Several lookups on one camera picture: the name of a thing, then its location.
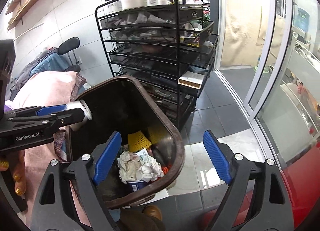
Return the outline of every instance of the electrical outlet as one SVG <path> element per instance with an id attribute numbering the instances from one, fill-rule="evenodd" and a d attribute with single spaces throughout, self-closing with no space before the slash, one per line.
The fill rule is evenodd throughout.
<path id="1" fill-rule="evenodd" d="M 77 57 L 77 60 L 79 61 L 79 64 L 78 64 L 78 65 L 82 64 L 82 61 L 81 61 L 81 58 L 80 58 L 80 57 Z"/>

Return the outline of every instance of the trash can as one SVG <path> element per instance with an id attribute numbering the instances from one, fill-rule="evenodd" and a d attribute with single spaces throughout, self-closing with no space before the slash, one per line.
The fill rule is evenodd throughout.
<path id="1" fill-rule="evenodd" d="M 79 97 L 92 112 L 88 121 L 77 132 L 69 129 L 68 160 L 77 160 L 105 143 L 113 131 L 121 133 L 122 145 L 128 143 L 128 134 L 142 131 L 152 140 L 169 171 L 164 177 L 135 192 L 119 179 L 116 160 L 98 191 L 109 209 L 137 206 L 154 197 L 179 175 L 184 163 L 184 145 L 172 122 L 151 99 L 140 82 L 131 76 L 117 76 L 98 84 Z"/>

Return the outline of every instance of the pink towel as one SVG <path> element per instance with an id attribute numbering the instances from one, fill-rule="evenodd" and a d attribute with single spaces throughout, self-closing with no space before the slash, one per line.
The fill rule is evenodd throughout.
<path id="1" fill-rule="evenodd" d="M 12 102 L 12 108 L 69 103 L 76 99 L 79 87 L 85 82 L 85 78 L 72 71 L 46 71 L 35 74 L 18 92 Z M 61 137 L 63 131 L 65 129 L 60 128 L 60 132 L 54 135 L 55 140 Z M 59 149 L 54 146 L 54 142 L 25 150 L 27 177 L 25 196 L 28 209 L 24 212 L 24 215 L 27 226 L 30 226 L 32 208 L 41 179 L 50 161 L 58 158 L 58 153 Z M 73 197 L 80 221 L 90 225 L 74 193 Z"/>

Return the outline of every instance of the foot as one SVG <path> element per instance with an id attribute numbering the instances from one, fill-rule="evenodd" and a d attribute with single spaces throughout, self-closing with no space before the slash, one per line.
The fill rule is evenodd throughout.
<path id="1" fill-rule="evenodd" d="M 157 206 L 155 205 L 149 205 L 149 206 L 146 206 L 142 213 L 146 214 L 146 215 L 149 215 L 149 216 L 153 216 L 159 220 L 162 221 L 162 213 L 161 213 L 161 210 L 160 208 L 158 208 Z"/>

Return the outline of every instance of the blue gripper pad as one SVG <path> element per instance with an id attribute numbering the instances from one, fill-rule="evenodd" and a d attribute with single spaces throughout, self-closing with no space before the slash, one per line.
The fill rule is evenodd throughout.
<path id="1" fill-rule="evenodd" d="M 67 109 L 67 105 L 66 104 L 45 106 L 45 107 L 41 107 L 41 109 L 39 111 L 37 111 L 37 115 L 38 116 L 48 115 L 48 114 L 52 114 L 52 113 L 57 113 L 57 112 L 63 111 L 65 109 Z"/>
<path id="2" fill-rule="evenodd" d="M 120 147 L 121 134 L 116 132 L 112 139 L 108 140 L 105 150 L 102 152 L 101 156 L 96 162 L 94 176 L 92 178 L 92 181 L 96 186 L 106 179 Z"/>
<path id="3" fill-rule="evenodd" d="M 208 131 L 205 131 L 203 134 L 203 145 L 218 173 L 219 178 L 229 185 L 232 181 L 232 177 L 229 172 L 229 162 Z"/>

